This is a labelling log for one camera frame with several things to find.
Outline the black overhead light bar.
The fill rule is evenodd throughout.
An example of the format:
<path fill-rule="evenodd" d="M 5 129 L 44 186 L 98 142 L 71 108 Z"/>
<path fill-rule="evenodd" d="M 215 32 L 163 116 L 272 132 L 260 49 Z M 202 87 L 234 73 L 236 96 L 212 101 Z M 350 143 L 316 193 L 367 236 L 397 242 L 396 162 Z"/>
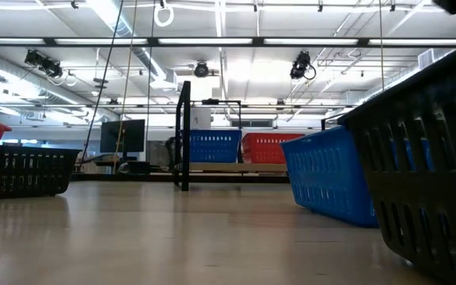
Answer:
<path fill-rule="evenodd" d="M 46 48 L 456 48 L 456 38 L 374 37 L 0 37 L 0 46 Z"/>

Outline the black frame wooden shelf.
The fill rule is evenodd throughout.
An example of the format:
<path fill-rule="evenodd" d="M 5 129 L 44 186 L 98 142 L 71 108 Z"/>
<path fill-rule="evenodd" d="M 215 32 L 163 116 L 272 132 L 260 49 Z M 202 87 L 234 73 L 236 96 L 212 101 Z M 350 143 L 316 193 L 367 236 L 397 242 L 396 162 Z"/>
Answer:
<path fill-rule="evenodd" d="M 191 82 L 185 81 L 176 108 L 175 154 L 173 157 L 174 185 L 183 192 L 189 190 L 190 174 L 190 114 L 191 114 Z M 242 163 L 241 143 L 238 149 L 237 161 Z"/>

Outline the round black ceiling fixture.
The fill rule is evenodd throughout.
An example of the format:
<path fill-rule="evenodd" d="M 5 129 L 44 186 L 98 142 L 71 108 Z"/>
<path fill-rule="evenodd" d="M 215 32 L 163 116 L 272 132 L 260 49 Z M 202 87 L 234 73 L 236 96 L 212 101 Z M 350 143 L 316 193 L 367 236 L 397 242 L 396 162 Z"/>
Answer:
<path fill-rule="evenodd" d="M 209 68 L 205 61 L 198 61 L 196 67 L 193 71 L 193 74 L 197 78 L 205 78 L 209 75 Z"/>

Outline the black plastic basket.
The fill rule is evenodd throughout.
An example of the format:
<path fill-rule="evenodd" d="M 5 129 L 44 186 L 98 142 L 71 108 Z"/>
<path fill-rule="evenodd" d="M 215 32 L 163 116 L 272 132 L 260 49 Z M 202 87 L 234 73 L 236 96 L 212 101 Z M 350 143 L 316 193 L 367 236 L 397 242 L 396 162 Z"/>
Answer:
<path fill-rule="evenodd" d="M 456 284 L 456 51 L 342 116 L 387 246 Z"/>
<path fill-rule="evenodd" d="M 0 200 L 63 194 L 79 153 L 72 149 L 0 146 Z"/>

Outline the black computer monitor on stand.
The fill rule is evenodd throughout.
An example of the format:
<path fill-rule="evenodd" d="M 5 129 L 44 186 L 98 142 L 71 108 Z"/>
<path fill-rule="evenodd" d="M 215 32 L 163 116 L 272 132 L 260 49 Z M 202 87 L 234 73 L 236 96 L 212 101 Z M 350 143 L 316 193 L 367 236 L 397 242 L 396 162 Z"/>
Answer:
<path fill-rule="evenodd" d="M 100 152 L 129 153 L 144 151 L 145 120 L 124 120 L 106 122 L 101 125 Z"/>

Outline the blue plastic basket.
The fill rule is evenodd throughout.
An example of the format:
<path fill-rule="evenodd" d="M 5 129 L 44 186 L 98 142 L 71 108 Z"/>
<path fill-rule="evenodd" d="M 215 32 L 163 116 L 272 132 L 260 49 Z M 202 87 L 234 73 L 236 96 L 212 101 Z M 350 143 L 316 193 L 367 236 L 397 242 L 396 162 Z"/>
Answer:
<path fill-rule="evenodd" d="M 358 226 L 377 226 L 352 133 L 335 127 L 281 144 L 295 202 Z"/>
<path fill-rule="evenodd" d="M 235 163 L 240 142 L 240 130 L 191 130 L 190 162 Z"/>

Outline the white pillar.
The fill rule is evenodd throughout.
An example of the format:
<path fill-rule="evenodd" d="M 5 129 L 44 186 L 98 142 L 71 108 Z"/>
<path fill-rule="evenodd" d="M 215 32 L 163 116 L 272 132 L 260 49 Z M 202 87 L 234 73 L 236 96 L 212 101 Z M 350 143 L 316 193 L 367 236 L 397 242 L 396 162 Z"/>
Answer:
<path fill-rule="evenodd" d="M 192 130 L 211 129 L 211 110 L 209 108 L 191 108 L 190 128 Z"/>

